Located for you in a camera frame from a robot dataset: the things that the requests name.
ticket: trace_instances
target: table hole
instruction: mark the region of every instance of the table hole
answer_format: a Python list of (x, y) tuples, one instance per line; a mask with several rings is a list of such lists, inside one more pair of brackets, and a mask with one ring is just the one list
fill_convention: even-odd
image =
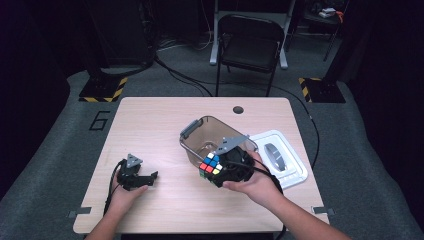
[(233, 108), (233, 112), (236, 113), (236, 114), (242, 114), (244, 112), (244, 109), (240, 106), (235, 106)]

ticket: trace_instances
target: rubik's cube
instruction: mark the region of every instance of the rubik's cube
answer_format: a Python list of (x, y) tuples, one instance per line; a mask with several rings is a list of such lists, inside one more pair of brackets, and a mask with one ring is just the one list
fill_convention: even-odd
[(209, 153), (199, 166), (200, 176), (206, 179), (218, 175), (222, 170), (222, 165), (219, 164), (219, 156)]

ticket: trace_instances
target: brown translucent container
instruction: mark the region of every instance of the brown translucent container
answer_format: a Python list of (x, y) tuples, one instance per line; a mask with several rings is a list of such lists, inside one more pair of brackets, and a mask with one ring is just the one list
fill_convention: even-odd
[[(221, 145), (223, 138), (243, 136), (234, 128), (212, 116), (194, 120), (180, 133), (180, 144), (186, 149), (190, 162), (199, 167), (209, 153)], [(256, 151), (257, 145), (250, 139), (238, 145), (243, 150)]]

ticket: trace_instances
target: yellow and black tape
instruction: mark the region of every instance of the yellow and black tape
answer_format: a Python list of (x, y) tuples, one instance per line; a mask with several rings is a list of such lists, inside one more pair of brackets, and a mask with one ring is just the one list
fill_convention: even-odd
[(312, 102), (309, 89), (306, 86), (306, 80), (321, 81), (321, 78), (299, 78), (300, 87), (302, 88), (302, 93), (305, 97), (306, 102)]
[(110, 97), (80, 97), (81, 102), (116, 102), (119, 99), (119, 96), (122, 94), (125, 83), (127, 83), (128, 78), (124, 78), (119, 82), (118, 87), (116, 88), (113, 96)]

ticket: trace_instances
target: container lid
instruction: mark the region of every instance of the container lid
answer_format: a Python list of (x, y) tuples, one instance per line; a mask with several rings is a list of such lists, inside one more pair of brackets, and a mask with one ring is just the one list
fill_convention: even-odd
[(306, 180), (308, 172), (290, 143), (277, 130), (251, 136), (258, 145), (258, 152), (271, 174), (280, 181), (283, 189)]

